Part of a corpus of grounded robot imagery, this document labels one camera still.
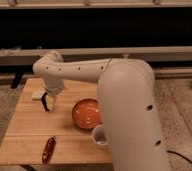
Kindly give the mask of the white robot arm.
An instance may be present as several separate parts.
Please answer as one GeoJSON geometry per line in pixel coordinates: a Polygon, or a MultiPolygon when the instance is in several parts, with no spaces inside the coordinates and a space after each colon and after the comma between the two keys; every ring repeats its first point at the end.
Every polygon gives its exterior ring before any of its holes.
{"type": "Polygon", "coordinates": [[[170,171],[154,97],[155,77],[140,59],[65,62],[56,51],[33,64],[45,91],[55,96],[64,79],[92,82],[114,171],[170,171]]]}

